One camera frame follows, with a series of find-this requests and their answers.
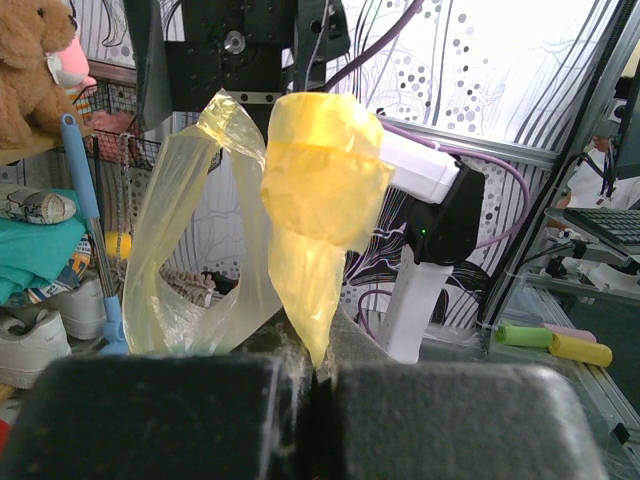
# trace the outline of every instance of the shoe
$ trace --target shoe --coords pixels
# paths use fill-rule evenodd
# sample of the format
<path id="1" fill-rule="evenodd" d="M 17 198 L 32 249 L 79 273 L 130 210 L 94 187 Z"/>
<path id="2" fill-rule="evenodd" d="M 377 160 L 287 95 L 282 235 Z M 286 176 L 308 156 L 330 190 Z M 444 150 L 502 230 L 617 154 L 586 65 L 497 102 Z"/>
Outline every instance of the shoe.
<path id="1" fill-rule="evenodd" d="M 67 335 L 78 340 L 92 340 L 102 335 L 107 314 L 96 274 L 87 272 L 80 288 L 51 297 L 44 305 L 60 312 Z"/>
<path id="2" fill-rule="evenodd" d="M 0 382 L 31 388 L 47 366 L 71 354 L 60 314 L 42 310 L 33 328 L 17 318 L 0 318 Z"/>

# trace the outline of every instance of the mop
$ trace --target mop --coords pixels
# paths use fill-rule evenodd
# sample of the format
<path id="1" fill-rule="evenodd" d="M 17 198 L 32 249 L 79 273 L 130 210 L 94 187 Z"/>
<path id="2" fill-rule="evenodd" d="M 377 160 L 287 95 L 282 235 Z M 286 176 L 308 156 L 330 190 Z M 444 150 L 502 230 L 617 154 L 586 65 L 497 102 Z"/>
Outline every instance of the mop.
<path id="1" fill-rule="evenodd" d="M 122 309 L 111 281 L 104 235 L 100 227 L 100 211 L 93 188 L 93 178 L 89 170 L 84 142 L 82 141 L 82 134 L 75 118 L 68 114 L 61 119 L 61 130 L 62 141 L 71 169 L 73 187 L 78 195 L 78 203 L 80 204 L 82 215 L 87 221 L 87 229 L 93 238 L 98 276 L 104 297 L 104 309 L 107 314 L 104 338 L 109 344 L 102 349 L 101 353 L 127 354 L 129 347 L 127 346 L 122 326 Z"/>

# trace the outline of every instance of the green foam tube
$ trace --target green foam tube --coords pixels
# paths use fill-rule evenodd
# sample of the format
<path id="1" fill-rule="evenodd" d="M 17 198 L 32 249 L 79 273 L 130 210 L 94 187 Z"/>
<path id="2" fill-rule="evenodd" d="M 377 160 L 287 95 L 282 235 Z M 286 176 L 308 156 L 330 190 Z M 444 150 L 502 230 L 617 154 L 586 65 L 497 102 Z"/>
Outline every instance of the green foam tube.
<path id="1" fill-rule="evenodd" d="M 499 343 L 514 347 L 549 348 L 553 343 L 551 330 L 542 327 L 503 325 L 498 328 L 496 338 Z"/>

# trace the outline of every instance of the plastic bag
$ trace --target plastic bag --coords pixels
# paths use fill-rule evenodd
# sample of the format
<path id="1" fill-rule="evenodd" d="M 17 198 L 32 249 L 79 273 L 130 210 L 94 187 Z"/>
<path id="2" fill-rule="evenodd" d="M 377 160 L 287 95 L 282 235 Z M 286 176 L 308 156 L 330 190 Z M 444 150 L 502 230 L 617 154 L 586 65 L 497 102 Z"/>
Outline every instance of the plastic bag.
<path id="1" fill-rule="evenodd" d="M 238 287 L 210 309 L 190 303 L 161 277 L 202 195 L 211 159 L 229 151 L 240 197 L 246 254 Z M 260 200 L 264 140 L 245 110 L 218 93 L 197 125 L 163 143 L 136 225 L 124 287 L 131 353 L 226 353 L 282 306 L 268 274 L 271 222 Z"/>
<path id="2" fill-rule="evenodd" d="M 273 222 L 269 275 L 313 364 L 322 362 L 347 250 L 362 253 L 392 167 L 382 125 L 352 95 L 280 98 L 269 123 L 262 201 Z"/>

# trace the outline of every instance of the pink foam tube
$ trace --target pink foam tube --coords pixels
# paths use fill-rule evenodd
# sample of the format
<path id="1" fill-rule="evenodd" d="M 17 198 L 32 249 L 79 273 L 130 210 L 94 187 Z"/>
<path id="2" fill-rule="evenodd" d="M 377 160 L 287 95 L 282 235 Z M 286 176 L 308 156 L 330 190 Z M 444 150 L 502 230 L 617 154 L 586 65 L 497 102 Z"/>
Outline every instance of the pink foam tube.
<path id="1" fill-rule="evenodd" d="M 576 330 L 575 328 L 561 327 L 550 323 L 543 323 L 540 326 L 551 330 L 553 333 L 559 333 L 560 335 L 566 335 L 567 337 L 579 338 L 585 342 L 598 343 L 595 335 L 586 330 Z"/>

